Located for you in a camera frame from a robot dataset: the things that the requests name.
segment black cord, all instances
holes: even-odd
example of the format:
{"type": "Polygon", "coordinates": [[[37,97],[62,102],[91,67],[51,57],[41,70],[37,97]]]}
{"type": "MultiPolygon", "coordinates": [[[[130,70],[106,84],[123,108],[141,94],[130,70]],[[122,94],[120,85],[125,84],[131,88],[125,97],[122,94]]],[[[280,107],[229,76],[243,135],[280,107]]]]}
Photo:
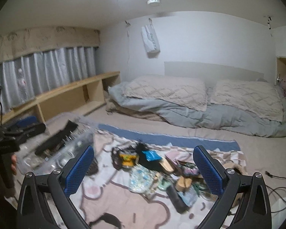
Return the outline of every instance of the black cord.
{"type": "Polygon", "coordinates": [[[285,179],[285,180],[286,180],[286,177],[275,176],[275,175],[270,174],[268,171],[265,171],[265,174],[266,174],[267,176],[269,176],[270,178],[275,177],[275,178],[282,178],[282,179],[285,179]]]}
{"type": "MultiPolygon", "coordinates": [[[[271,195],[273,192],[275,192],[282,199],[282,201],[286,204],[286,201],[283,199],[283,197],[276,191],[277,189],[286,189],[286,187],[277,187],[275,189],[269,187],[268,185],[266,185],[266,187],[272,190],[268,195],[271,195]]],[[[285,209],[286,209],[286,207],[284,207],[281,210],[274,211],[274,212],[271,212],[271,213],[278,213],[278,212],[281,212],[281,211],[283,211],[285,209]]]]}
{"type": "Polygon", "coordinates": [[[1,109],[0,126],[2,126],[2,116],[3,116],[3,111],[2,111],[2,104],[1,104],[1,102],[0,102],[0,109],[1,109]]]}

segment ceiling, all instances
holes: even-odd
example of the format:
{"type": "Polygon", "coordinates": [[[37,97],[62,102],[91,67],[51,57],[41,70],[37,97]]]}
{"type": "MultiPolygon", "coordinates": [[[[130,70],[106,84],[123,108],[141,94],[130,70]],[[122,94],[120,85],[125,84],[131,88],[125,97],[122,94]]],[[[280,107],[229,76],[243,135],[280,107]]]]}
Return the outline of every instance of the ceiling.
{"type": "Polygon", "coordinates": [[[225,13],[264,25],[271,16],[272,28],[286,25],[286,7],[281,0],[161,0],[158,7],[150,7],[146,1],[8,0],[0,11],[0,34],[47,25],[101,29],[144,15],[188,10],[225,13]]]}

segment wooden shelf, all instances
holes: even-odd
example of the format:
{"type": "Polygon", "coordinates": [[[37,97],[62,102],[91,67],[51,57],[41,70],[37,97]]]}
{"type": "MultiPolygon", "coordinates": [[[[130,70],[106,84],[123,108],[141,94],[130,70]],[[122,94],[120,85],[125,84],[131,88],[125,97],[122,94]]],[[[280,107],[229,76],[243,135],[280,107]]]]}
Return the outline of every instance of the wooden shelf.
{"type": "Polygon", "coordinates": [[[105,102],[96,102],[96,101],[91,101],[86,103],[85,105],[73,110],[72,112],[78,115],[86,115],[92,112],[95,109],[98,109],[102,105],[104,105],[105,102]]]}
{"type": "Polygon", "coordinates": [[[286,57],[277,57],[277,77],[280,78],[286,75],[286,57]]]}
{"type": "Polygon", "coordinates": [[[36,96],[35,99],[13,108],[2,117],[2,123],[34,110],[40,121],[69,111],[86,114],[105,103],[103,83],[114,85],[120,82],[120,72],[113,71],[73,82],[36,96]]]}

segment black bag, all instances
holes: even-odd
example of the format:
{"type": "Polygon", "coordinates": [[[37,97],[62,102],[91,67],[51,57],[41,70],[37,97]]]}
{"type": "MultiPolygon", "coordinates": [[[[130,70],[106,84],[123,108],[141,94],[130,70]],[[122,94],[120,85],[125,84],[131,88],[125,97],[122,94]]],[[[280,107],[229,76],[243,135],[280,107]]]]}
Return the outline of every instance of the black bag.
{"type": "Polygon", "coordinates": [[[89,226],[92,227],[93,225],[97,224],[98,222],[100,222],[101,220],[103,220],[104,222],[114,225],[115,227],[117,227],[118,229],[121,229],[122,224],[119,221],[119,219],[117,217],[115,217],[114,215],[110,214],[110,213],[104,213],[101,217],[99,217],[96,221],[92,221],[89,223],[89,226]]]}
{"type": "Polygon", "coordinates": [[[47,139],[41,145],[39,145],[35,151],[35,155],[40,156],[46,149],[54,149],[63,139],[69,136],[76,128],[78,124],[68,121],[65,128],[58,133],[47,139]]]}

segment curtain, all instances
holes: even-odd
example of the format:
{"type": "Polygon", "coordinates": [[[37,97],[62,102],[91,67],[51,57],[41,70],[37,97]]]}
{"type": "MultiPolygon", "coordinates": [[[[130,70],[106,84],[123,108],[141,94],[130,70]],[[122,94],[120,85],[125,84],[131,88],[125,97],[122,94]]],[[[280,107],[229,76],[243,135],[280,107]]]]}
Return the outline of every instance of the curtain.
{"type": "Polygon", "coordinates": [[[3,113],[35,96],[95,75],[93,47],[37,52],[0,64],[3,113]]]}

